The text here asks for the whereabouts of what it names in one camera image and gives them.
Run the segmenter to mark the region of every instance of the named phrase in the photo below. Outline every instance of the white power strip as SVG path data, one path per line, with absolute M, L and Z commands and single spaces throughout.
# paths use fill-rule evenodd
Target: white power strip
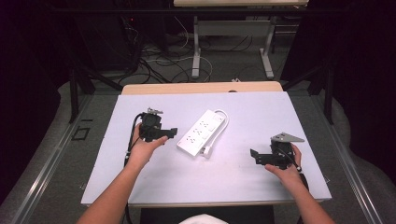
M 217 131 L 224 118 L 211 110 L 206 112 L 192 125 L 186 134 L 177 143 L 177 148 L 183 149 L 196 156 L 202 149 L 204 149 L 204 156 L 209 158 L 211 154 L 210 146 L 207 143 L 212 139 L 213 134 Z

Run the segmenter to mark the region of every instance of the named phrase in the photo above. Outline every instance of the white table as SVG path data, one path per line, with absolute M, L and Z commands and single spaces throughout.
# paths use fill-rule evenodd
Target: white table
M 288 94 L 259 91 L 257 84 L 260 82 L 252 83 L 251 92 L 120 95 L 81 203 L 91 204 L 120 172 L 134 117 L 148 107 L 162 110 L 163 129 L 178 128 L 178 133 L 155 151 L 143 169 L 128 200 L 131 206 L 290 203 L 293 199 L 277 177 L 255 164 L 249 152 L 253 148 L 270 153 L 270 137 L 282 132 L 305 140 L 296 145 L 303 153 L 302 167 L 310 191 L 318 201 L 329 200 L 332 196 Z M 167 84 L 165 88 L 195 92 L 192 86 Z M 210 91 L 213 86 L 218 85 L 211 83 L 201 91 Z M 239 88 L 238 83 L 225 86 L 224 90 Z M 240 87 L 243 90 L 248 83 Z M 156 85 L 155 90 L 163 92 L 161 89 L 162 85 Z M 210 159 L 194 158 L 177 149 L 176 143 L 207 109 L 224 110 L 230 123 L 215 143 Z
M 303 6 L 308 0 L 175 0 L 176 7 L 274 7 L 274 6 Z M 265 75 L 272 80 L 272 70 L 268 52 L 274 35 L 276 17 L 269 21 L 198 21 L 194 17 L 194 58 L 191 76 L 198 78 L 201 49 L 200 35 L 256 35 L 266 36 L 264 48 L 260 49 Z

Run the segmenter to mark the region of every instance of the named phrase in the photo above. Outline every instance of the power plug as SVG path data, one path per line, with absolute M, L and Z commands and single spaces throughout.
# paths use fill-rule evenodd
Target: power plug
M 220 114 L 206 110 L 177 143 L 177 148 L 187 151 L 192 156 L 196 156 L 202 150 L 204 156 L 210 157 L 211 150 L 207 143 L 224 120 L 226 118 Z

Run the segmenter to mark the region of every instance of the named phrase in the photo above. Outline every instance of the person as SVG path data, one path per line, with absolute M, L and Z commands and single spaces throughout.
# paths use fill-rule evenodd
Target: person
M 138 124 L 134 129 L 133 142 L 136 143 L 133 146 L 133 150 L 131 150 L 128 163 L 79 218 L 79 224 L 120 223 L 125 205 L 128 203 L 128 198 L 131 195 L 137 177 L 149 162 L 154 150 L 164 145 L 168 140 L 166 136 L 163 136 L 149 143 L 143 141 L 138 138 L 140 125 Z M 292 147 L 296 163 L 300 166 L 301 152 L 297 146 L 292 145 Z M 280 170 L 273 165 L 267 164 L 265 169 L 276 175 L 283 186 L 290 192 L 297 203 L 305 224 L 334 223 L 306 189 L 296 167 L 292 165 L 286 170 Z

